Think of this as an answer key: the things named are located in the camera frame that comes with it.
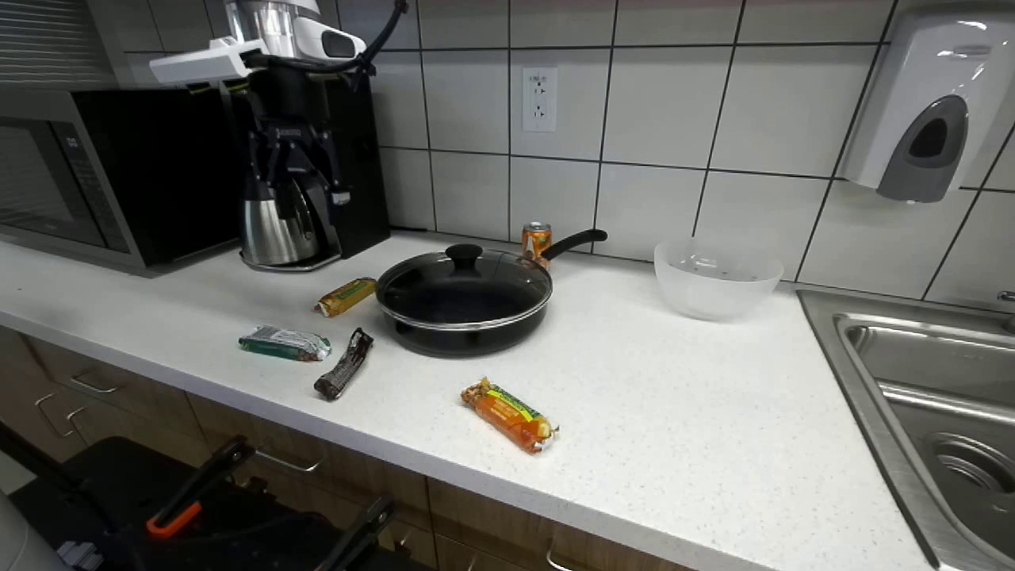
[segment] electrical outlet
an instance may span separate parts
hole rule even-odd
[[[558,130],[558,71],[554,68],[519,71],[519,128]]]

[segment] cabinet handle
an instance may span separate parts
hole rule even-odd
[[[254,447],[254,456],[268,461],[268,462],[275,462],[275,465],[281,465],[281,470],[289,470],[289,473],[299,473],[299,476],[309,476],[309,473],[318,473],[319,462],[324,462],[324,461],[318,461],[318,462],[289,462],[286,456],[267,455],[267,450],[259,450],[259,447]]]
[[[62,390],[50,390],[50,394],[39,397],[30,407],[34,407],[34,411],[41,416],[41,426],[50,429],[52,439],[62,439],[62,440],[65,440],[65,439],[72,439],[72,429],[70,429],[70,432],[60,432],[60,429],[52,426],[52,420],[43,411],[43,402],[52,400],[57,394],[62,394]]]
[[[544,549],[541,558],[544,558],[544,567],[550,567],[550,571],[571,571],[568,566],[561,566],[561,562],[550,558],[550,549]]]
[[[86,394],[98,394],[98,397],[114,397],[114,394],[121,390],[118,383],[107,383],[107,386],[89,383],[89,372],[65,373],[65,379],[60,379],[60,381],[70,383],[70,386],[78,386],[78,390],[86,390]]]

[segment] microwave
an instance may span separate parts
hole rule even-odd
[[[214,88],[0,88],[0,239],[163,274],[238,245],[242,159]]]

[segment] white bowl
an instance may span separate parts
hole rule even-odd
[[[782,275],[782,263],[776,261],[692,239],[655,245],[652,267],[665,305],[697,319],[749,315]]]

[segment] pan handle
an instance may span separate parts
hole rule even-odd
[[[544,249],[541,261],[550,261],[550,256],[558,256],[576,245],[585,245],[585,241],[605,241],[605,233],[585,229],[585,233],[568,234],[565,241],[554,241],[550,249]]]

